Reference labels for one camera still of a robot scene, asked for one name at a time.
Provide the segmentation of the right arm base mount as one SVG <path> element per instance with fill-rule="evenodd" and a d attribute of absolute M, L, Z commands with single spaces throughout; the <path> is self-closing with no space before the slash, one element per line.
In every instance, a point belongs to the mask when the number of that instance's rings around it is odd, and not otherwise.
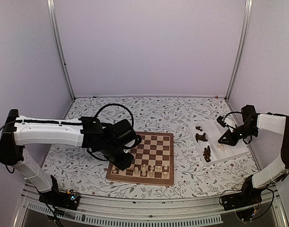
<path fill-rule="evenodd" d="M 251 192 L 242 192 L 241 190 L 225 190 L 219 197 L 219 203 L 225 211 L 236 210 L 251 206 L 245 210 L 236 211 L 236 217 L 243 222 L 252 221 L 262 202 L 262 190 L 254 189 Z"/>

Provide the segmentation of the light king piece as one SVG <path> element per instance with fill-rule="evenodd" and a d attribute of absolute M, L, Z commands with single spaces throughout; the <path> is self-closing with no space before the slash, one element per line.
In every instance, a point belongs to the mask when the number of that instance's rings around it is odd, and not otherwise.
<path fill-rule="evenodd" d="M 142 168 L 141 169 L 141 176 L 146 176 L 147 175 L 147 171 L 146 171 L 146 168 Z"/>

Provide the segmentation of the light bishop piece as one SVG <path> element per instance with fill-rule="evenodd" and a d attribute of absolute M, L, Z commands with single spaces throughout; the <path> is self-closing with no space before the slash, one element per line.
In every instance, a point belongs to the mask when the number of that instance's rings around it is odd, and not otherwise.
<path fill-rule="evenodd" d="M 150 170 L 150 171 L 148 172 L 148 176 L 149 176 L 150 178 L 152 178 L 152 177 L 154 176 L 154 171 L 153 171 L 153 170 Z"/>

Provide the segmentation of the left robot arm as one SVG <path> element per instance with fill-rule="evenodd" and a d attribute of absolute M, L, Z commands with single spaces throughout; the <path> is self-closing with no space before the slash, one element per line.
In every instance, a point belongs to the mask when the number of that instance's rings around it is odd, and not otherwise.
<path fill-rule="evenodd" d="M 26 150 L 30 144 L 62 144 L 100 152 L 120 170 L 130 167 L 133 155 L 128 153 L 141 143 L 133 123 L 123 119 L 115 124 L 102 123 L 97 117 L 71 120 L 29 118 L 11 109 L 0 129 L 0 163 L 18 170 L 52 205 L 60 205 L 63 194 L 57 182 L 42 170 Z"/>

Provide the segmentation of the light queen piece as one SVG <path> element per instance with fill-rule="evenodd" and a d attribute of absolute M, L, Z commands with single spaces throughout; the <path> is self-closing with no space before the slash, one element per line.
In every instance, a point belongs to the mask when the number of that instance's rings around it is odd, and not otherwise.
<path fill-rule="evenodd" d="M 138 175 L 139 174 L 139 169 L 138 169 L 138 167 L 135 167 L 134 168 L 134 175 Z"/>

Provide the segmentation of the white plastic tray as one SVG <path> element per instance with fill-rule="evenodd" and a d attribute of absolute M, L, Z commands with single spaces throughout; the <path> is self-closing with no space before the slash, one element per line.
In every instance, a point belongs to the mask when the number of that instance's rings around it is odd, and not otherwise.
<path fill-rule="evenodd" d="M 234 158 L 242 157 L 250 153 L 249 148 L 242 142 L 238 142 L 236 146 L 225 145 L 225 151 L 217 148 L 218 139 L 226 132 L 227 129 L 220 126 L 216 120 L 207 120 L 203 122 L 190 123 L 188 125 L 189 133 L 195 144 L 195 126 L 201 126 L 207 133 L 210 145 L 212 146 L 213 154 L 215 155 L 214 160 L 210 165 L 218 164 L 221 162 L 229 161 Z"/>

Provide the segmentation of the light piece among dark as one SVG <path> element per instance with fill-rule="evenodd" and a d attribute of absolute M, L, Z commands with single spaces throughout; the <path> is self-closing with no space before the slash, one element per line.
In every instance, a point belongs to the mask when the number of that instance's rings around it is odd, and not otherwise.
<path fill-rule="evenodd" d="M 163 172 L 163 173 L 162 173 L 162 178 L 163 178 L 163 179 L 167 179 L 167 176 L 168 176 L 168 172 Z"/>

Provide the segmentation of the wooden chess board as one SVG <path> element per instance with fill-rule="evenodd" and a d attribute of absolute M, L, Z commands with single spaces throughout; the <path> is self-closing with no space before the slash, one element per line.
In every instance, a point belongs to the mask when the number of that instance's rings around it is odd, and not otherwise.
<path fill-rule="evenodd" d="M 113 164 L 109 164 L 106 178 L 109 181 L 121 183 L 135 183 L 143 185 L 173 186 L 174 185 L 174 135 L 164 132 L 139 132 L 141 143 L 130 150 L 134 156 L 131 166 L 120 170 Z M 146 164 L 147 175 L 141 176 L 142 165 Z M 154 176 L 150 178 L 148 172 L 150 166 L 154 166 Z M 162 166 L 162 171 L 157 171 L 156 166 Z M 138 167 L 139 174 L 134 175 L 134 168 Z M 162 173 L 168 172 L 167 179 L 162 178 Z"/>

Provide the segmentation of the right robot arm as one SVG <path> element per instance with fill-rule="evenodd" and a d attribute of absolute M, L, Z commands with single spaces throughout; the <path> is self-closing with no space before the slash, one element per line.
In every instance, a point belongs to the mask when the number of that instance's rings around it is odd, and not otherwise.
<path fill-rule="evenodd" d="M 247 177 L 238 195 L 237 202 L 248 206 L 256 198 L 256 192 L 271 184 L 283 181 L 289 175 L 289 115 L 258 113 L 253 105 L 246 105 L 238 112 L 242 124 L 234 126 L 228 116 L 219 116 L 217 122 L 227 131 L 219 138 L 220 144 L 236 146 L 239 141 L 261 151 L 258 158 L 270 154 L 263 169 Z"/>

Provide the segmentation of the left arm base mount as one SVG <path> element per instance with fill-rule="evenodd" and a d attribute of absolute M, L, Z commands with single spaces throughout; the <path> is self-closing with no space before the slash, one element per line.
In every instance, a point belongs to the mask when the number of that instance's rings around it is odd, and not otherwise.
<path fill-rule="evenodd" d="M 49 192 L 38 192 L 39 201 L 52 205 L 53 207 L 60 207 L 69 210 L 77 210 L 80 202 L 80 193 L 74 190 L 67 192 L 49 191 Z"/>

